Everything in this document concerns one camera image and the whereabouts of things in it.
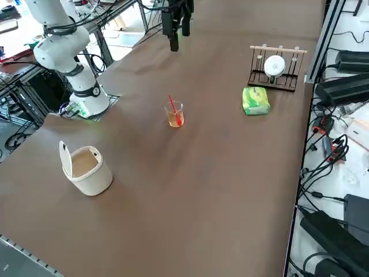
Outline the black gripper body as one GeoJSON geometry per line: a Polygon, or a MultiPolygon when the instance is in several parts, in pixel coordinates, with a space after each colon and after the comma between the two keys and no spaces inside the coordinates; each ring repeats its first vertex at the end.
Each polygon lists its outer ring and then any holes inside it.
{"type": "Polygon", "coordinates": [[[190,12],[194,11],[194,1],[193,0],[169,0],[168,9],[174,8],[185,8],[190,12]]]}

